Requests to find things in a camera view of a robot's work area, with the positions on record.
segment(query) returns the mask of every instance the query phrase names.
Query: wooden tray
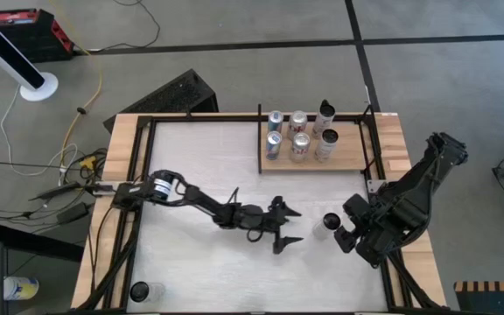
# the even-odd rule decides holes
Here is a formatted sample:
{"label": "wooden tray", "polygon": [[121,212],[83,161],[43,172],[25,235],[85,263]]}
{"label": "wooden tray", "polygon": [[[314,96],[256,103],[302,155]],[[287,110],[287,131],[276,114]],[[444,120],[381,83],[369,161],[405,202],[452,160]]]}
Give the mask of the wooden tray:
{"label": "wooden tray", "polygon": [[[311,136],[314,122],[308,122],[306,133]],[[320,163],[314,158],[314,151],[319,140],[311,136],[311,146],[308,157],[302,163],[291,161],[291,140],[287,138],[289,123],[284,122],[282,128],[283,143],[277,160],[266,158],[266,138],[268,124],[262,122],[260,129],[260,159],[262,171],[361,171],[365,169],[365,158],[361,143],[359,125],[353,122],[333,122],[332,129],[338,132],[338,144],[333,150],[330,159]]]}

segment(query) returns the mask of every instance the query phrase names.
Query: wooden table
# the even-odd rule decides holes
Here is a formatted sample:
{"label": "wooden table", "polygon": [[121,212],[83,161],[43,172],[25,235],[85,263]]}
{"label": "wooden table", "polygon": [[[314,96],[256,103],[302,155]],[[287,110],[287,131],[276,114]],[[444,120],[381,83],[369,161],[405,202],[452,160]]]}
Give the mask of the wooden table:
{"label": "wooden table", "polygon": [[[154,116],[184,116],[184,114],[153,114]],[[222,114],[193,114],[199,115],[222,115]],[[242,113],[243,116],[255,116],[252,113]],[[136,134],[136,124],[138,114],[121,114],[116,117],[115,127],[110,139],[108,147],[108,156],[104,165],[102,180],[107,181],[124,181],[126,179],[128,168],[130,165],[131,150]],[[381,143],[381,156],[384,164],[384,171],[387,180],[397,180],[406,171],[411,168],[410,158],[406,149],[406,144],[403,138],[402,126],[400,119],[395,113],[378,113],[375,115],[375,120],[378,128],[379,139]],[[139,159],[136,164],[136,173],[141,173],[143,168],[143,158],[145,143],[147,139],[146,130],[143,131],[142,145],[140,146]],[[93,242],[96,239],[96,234],[101,225],[102,217],[109,209],[111,197],[99,198],[94,206],[93,218],[91,220],[90,234]],[[116,237],[116,227],[118,224],[120,212],[112,211],[102,226],[101,239],[98,252],[98,263],[95,268],[95,279],[99,283],[102,277],[106,274],[110,265],[112,256],[112,247]],[[130,232],[130,227],[126,228],[126,235]],[[88,244],[85,246],[83,260],[80,265],[77,284],[73,294],[71,307],[81,305],[90,294],[91,283],[91,261]],[[427,233],[423,234],[417,241],[402,249],[403,259],[409,272],[416,279],[419,285],[427,292],[432,300],[440,305],[445,304],[445,294],[441,285],[435,256],[431,247],[431,240]],[[114,295],[112,298],[111,307],[118,307],[120,304],[120,291],[123,283],[124,267],[119,271],[116,282]],[[403,305],[402,292],[398,282],[398,276],[394,267],[390,265],[390,274],[393,284],[393,291],[396,305]]]}

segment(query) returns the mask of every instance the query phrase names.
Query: aluminum can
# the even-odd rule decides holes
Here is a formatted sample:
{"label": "aluminum can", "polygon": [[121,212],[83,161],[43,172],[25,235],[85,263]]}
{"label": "aluminum can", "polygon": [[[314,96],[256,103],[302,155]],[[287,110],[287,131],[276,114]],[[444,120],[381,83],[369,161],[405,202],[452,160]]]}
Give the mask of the aluminum can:
{"label": "aluminum can", "polygon": [[311,146],[311,138],[304,132],[299,132],[293,137],[290,147],[290,159],[293,162],[303,162],[306,160],[308,148]]}
{"label": "aluminum can", "polygon": [[318,221],[314,225],[312,228],[312,234],[317,239],[323,241],[340,226],[341,219],[336,213],[326,213],[322,220]]}
{"label": "aluminum can", "polygon": [[289,118],[289,129],[287,130],[289,140],[293,140],[297,133],[305,131],[306,123],[308,123],[308,117],[304,111],[297,110],[293,112]]}
{"label": "aluminum can", "polygon": [[3,280],[3,300],[17,301],[33,298],[38,293],[40,283],[37,279],[22,276],[7,276]]}
{"label": "aluminum can", "polygon": [[268,116],[268,132],[277,131],[281,133],[284,125],[284,115],[279,110],[274,110]]}
{"label": "aluminum can", "polygon": [[166,288],[162,283],[135,283],[129,290],[129,297],[136,303],[158,302],[165,294]]}
{"label": "aluminum can", "polygon": [[281,142],[283,138],[281,134],[277,131],[271,131],[268,133],[268,139],[266,142],[266,158],[267,159],[277,159],[279,156],[279,149],[281,148]]}
{"label": "aluminum can", "polygon": [[314,126],[312,127],[312,137],[320,139],[322,132],[330,128],[330,125],[332,125],[332,120],[335,115],[336,109],[330,105],[327,100],[323,100],[322,105],[320,105],[318,115],[316,115]]}
{"label": "aluminum can", "polygon": [[330,158],[333,149],[338,143],[338,133],[334,129],[326,129],[322,132],[322,138],[318,141],[314,158],[319,162],[325,162]]}

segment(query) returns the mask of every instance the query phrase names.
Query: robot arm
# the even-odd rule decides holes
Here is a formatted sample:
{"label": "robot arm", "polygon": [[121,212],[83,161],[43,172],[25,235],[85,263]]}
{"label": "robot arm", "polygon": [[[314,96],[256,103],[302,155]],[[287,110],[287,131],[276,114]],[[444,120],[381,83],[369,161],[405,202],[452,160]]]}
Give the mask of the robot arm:
{"label": "robot arm", "polygon": [[[179,191],[180,186],[183,186],[183,192]],[[169,200],[172,191],[181,198]],[[153,172],[140,184],[120,184],[112,206],[130,211],[144,201],[165,207],[195,207],[211,216],[213,222],[220,228],[248,230],[247,238],[250,242],[260,241],[263,233],[272,233],[275,236],[274,254],[280,254],[288,244],[302,240],[299,237],[280,237],[280,227],[289,221],[286,217],[301,216],[300,213],[288,208],[281,196],[276,196],[271,201],[267,213],[256,205],[231,202],[232,197],[227,203],[221,204],[203,193],[196,185],[188,184],[181,174],[160,170]],[[259,235],[253,239],[250,237],[251,232],[257,232]]]}
{"label": "robot arm", "polygon": [[431,197],[455,165],[466,162],[466,146],[445,134],[433,134],[423,158],[400,180],[381,186],[367,203],[355,194],[344,211],[353,231],[338,228],[334,238],[345,253],[357,253],[377,267],[386,255],[416,240],[431,219]]}

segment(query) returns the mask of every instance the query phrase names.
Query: concrete floor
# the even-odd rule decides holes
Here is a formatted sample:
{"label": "concrete floor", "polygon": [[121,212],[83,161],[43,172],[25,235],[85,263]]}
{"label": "concrete floor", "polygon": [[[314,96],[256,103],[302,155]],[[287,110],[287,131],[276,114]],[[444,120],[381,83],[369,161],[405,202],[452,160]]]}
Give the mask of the concrete floor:
{"label": "concrete floor", "polygon": [[[90,48],[120,41],[142,44],[154,34],[138,6],[125,8],[106,0],[58,3],[75,23],[80,42]],[[338,0],[145,3],[162,27],[155,46],[352,38],[346,7]],[[354,5],[365,39],[504,34],[503,0],[355,0]],[[53,11],[43,0],[0,0],[0,10],[17,7]],[[433,131],[446,131],[468,145],[470,160],[437,192],[430,225],[446,300],[456,308],[454,281],[504,280],[504,192],[490,171],[504,157],[504,42],[375,45],[366,50],[381,109],[399,113],[412,162],[422,156],[424,139]],[[83,151],[108,146],[104,119],[189,68],[215,90],[222,111],[254,111],[258,102],[266,109],[314,110],[324,98],[339,110],[359,111],[367,102],[352,46],[96,59],[104,72],[102,95],[72,138]],[[6,128],[18,163],[46,163],[60,149],[75,109],[96,88],[97,72],[89,58],[38,68],[56,74],[60,86],[50,100],[19,99],[11,111]],[[0,69],[0,120],[15,88],[16,82]],[[0,131],[0,161],[6,156]],[[0,165],[0,208],[32,209],[36,205],[26,199],[56,182],[56,171],[24,178]],[[79,222],[48,234],[76,242],[86,232],[87,223]],[[22,274],[45,279],[44,295],[14,307],[30,313],[65,311],[78,265],[45,258],[33,262]],[[63,266],[60,279],[68,280],[56,282],[42,268],[48,264]]]}

